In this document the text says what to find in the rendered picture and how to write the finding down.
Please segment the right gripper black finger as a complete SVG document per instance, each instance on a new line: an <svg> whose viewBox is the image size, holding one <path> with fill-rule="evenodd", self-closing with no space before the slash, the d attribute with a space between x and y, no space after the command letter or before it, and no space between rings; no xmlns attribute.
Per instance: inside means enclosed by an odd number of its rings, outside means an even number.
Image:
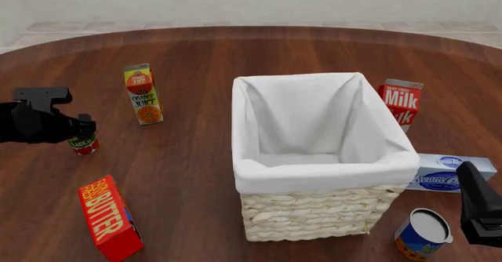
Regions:
<svg viewBox="0 0 502 262"><path fill-rule="evenodd" d="M461 220L502 220L502 196L489 186L477 167L466 161L457 167L462 198Z"/></svg>

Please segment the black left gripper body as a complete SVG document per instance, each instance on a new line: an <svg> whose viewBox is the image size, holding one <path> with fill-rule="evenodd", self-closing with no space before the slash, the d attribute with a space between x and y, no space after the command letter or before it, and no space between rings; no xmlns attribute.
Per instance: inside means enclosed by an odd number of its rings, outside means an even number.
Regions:
<svg viewBox="0 0 502 262"><path fill-rule="evenodd" d="M72 120L73 134L78 139L89 139L96 132L96 122L88 114L79 114Z"/></svg>

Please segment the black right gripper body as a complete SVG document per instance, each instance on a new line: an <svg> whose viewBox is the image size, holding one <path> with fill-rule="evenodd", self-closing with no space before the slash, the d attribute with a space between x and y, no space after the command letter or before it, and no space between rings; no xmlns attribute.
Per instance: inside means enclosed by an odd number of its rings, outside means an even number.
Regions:
<svg viewBox="0 0 502 262"><path fill-rule="evenodd" d="M502 247L502 218L461 217L460 226L470 245Z"/></svg>

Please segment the tomato sauce can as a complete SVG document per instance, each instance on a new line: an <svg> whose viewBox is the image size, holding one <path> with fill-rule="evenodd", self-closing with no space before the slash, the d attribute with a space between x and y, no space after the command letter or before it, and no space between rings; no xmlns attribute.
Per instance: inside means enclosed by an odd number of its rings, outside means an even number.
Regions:
<svg viewBox="0 0 502 262"><path fill-rule="evenodd" d="M75 136L67 142L77 155L90 155L99 148L99 141L95 134L85 138Z"/></svg>

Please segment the blue alphabet soup can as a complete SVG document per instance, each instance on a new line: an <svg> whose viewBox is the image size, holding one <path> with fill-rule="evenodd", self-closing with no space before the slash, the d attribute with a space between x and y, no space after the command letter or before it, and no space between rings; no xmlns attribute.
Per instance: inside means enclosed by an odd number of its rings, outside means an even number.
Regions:
<svg viewBox="0 0 502 262"><path fill-rule="evenodd" d="M431 209L414 209L395 233L395 245L406 258L425 262L453 236L447 222Z"/></svg>

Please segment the white cloth-lined wicker basket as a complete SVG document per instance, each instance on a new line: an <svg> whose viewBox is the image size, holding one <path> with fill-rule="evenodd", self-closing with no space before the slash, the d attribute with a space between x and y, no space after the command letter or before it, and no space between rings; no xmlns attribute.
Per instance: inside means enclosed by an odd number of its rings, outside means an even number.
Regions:
<svg viewBox="0 0 502 262"><path fill-rule="evenodd" d="M361 73L236 78L231 153L251 242L369 233L420 162Z"/></svg>

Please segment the blue cream cheese box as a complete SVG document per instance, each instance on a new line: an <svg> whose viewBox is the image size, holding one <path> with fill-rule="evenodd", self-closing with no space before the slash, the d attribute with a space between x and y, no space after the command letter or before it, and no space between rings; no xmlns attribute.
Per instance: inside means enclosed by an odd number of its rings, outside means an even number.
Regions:
<svg viewBox="0 0 502 262"><path fill-rule="evenodd" d="M418 155L420 168L406 190L460 193L457 168L462 162L471 162L475 165L485 180L497 173L496 167L488 158L421 153Z"/></svg>

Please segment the flat plate on black stalk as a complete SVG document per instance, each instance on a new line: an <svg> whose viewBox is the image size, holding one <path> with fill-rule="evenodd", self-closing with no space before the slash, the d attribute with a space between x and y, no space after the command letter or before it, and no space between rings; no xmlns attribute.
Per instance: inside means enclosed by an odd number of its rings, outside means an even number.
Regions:
<svg viewBox="0 0 502 262"><path fill-rule="evenodd" d="M35 111L54 113L55 104L69 104L73 97L68 87L29 87L15 88L13 100Z"/></svg>

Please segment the orange juice carton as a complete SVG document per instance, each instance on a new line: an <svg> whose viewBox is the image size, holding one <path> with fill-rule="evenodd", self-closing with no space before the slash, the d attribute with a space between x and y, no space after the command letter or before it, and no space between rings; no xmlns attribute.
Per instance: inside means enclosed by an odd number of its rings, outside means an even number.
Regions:
<svg viewBox="0 0 502 262"><path fill-rule="evenodd" d="M162 122L162 104L150 65L126 66L122 70L125 87L140 125Z"/></svg>

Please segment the red butter box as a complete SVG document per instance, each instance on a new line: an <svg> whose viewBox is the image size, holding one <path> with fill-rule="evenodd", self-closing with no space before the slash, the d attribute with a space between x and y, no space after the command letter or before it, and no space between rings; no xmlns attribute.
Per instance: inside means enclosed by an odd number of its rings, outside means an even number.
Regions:
<svg viewBox="0 0 502 262"><path fill-rule="evenodd" d="M122 262L144 248L112 176L79 188L78 195L94 245L110 262Z"/></svg>

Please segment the red milk carton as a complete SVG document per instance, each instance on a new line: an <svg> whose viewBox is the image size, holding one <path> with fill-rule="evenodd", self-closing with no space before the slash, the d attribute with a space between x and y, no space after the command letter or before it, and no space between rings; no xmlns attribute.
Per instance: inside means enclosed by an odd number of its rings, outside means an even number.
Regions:
<svg viewBox="0 0 502 262"><path fill-rule="evenodd" d="M420 106L423 83L388 78L378 87L378 94L394 116L403 132L407 132Z"/></svg>

